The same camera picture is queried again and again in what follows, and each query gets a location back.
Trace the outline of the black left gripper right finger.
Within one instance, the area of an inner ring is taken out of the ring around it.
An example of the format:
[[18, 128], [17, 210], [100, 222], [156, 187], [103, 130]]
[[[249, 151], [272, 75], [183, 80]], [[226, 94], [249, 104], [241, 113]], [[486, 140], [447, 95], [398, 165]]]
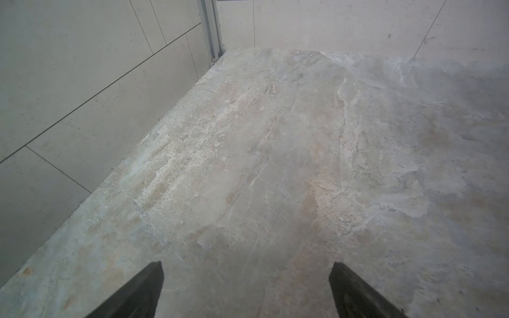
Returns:
[[340, 317], [406, 318], [401, 309], [342, 262], [334, 263], [329, 283]]

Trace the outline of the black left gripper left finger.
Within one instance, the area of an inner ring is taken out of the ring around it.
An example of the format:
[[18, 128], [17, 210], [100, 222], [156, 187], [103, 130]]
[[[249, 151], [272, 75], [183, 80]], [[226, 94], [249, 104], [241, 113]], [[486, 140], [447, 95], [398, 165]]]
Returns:
[[162, 262], [151, 262], [86, 318], [154, 317], [163, 283]]

